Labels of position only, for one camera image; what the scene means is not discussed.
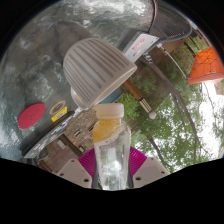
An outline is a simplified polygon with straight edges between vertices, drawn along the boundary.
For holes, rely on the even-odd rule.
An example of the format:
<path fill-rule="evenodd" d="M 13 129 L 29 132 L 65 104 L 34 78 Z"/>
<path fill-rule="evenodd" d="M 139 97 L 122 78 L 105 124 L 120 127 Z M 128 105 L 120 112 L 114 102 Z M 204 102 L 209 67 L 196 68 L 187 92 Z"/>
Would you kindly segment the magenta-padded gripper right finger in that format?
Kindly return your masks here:
<path fill-rule="evenodd" d="M 167 176 L 169 172 L 155 158 L 147 157 L 134 147 L 130 148 L 128 187 L 140 188 Z"/>

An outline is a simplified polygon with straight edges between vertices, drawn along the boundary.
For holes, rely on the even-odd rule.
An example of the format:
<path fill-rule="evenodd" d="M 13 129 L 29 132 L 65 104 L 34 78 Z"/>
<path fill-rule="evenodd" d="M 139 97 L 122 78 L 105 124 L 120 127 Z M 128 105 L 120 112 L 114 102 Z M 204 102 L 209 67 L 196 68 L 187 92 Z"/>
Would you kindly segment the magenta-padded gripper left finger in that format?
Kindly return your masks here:
<path fill-rule="evenodd" d="M 98 187 L 98 171 L 94 149 L 85 152 L 78 159 L 70 159 L 57 175 L 84 188 Z"/>

